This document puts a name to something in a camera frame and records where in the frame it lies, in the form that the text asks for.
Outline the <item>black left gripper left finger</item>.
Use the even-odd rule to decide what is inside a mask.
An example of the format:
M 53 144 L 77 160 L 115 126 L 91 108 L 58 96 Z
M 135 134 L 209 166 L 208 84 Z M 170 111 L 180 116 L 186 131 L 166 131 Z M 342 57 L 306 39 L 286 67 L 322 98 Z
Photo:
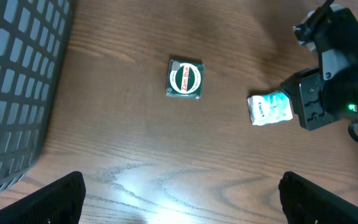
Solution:
M 0 210 L 0 224 L 78 224 L 86 187 L 74 171 Z

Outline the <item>blue Kleenex tissue pack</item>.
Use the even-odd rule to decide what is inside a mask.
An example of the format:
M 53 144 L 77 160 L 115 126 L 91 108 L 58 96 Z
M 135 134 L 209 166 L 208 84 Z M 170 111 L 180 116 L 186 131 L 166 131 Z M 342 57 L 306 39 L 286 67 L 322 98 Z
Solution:
M 264 126 L 293 119 L 290 99 L 282 92 L 254 95 L 247 99 L 254 126 Z

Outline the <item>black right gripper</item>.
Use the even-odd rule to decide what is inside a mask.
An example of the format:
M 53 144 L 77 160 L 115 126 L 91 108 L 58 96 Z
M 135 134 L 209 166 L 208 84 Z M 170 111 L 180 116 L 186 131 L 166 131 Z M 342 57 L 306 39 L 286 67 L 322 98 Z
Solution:
M 324 80 L 319 68 L 294 73 L 280 84 L 300 126 L 309 131 L 347 119 L 358 123 L 358 79 L 336 76 Z

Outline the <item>dark green round-label pack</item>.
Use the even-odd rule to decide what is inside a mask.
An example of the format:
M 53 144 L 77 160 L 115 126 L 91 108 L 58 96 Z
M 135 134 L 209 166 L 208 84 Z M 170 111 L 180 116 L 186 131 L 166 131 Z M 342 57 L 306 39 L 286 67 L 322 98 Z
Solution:
M 170 60 L 166 95 L 179 98 L 200 99 L 205 66 L 182 60 Z

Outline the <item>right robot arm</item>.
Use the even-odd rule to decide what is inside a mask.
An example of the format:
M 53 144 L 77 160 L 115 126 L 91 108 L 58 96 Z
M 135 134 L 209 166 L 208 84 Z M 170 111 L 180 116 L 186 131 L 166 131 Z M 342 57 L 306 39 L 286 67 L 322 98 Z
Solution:
M 280 85 L 300 126 L 312 131 L 341 119 L 358 124 L 358 21 L 351 10 L 325 1 L 293 31 L 318 56 L 317 67 Z

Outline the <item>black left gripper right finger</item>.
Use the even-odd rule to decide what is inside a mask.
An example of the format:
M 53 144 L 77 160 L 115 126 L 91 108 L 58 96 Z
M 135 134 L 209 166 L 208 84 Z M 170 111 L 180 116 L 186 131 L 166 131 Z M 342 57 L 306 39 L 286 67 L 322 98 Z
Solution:
M 278 185 L 282 210 L 291 224 L 358 224 L 358 207 L 287 171 Z

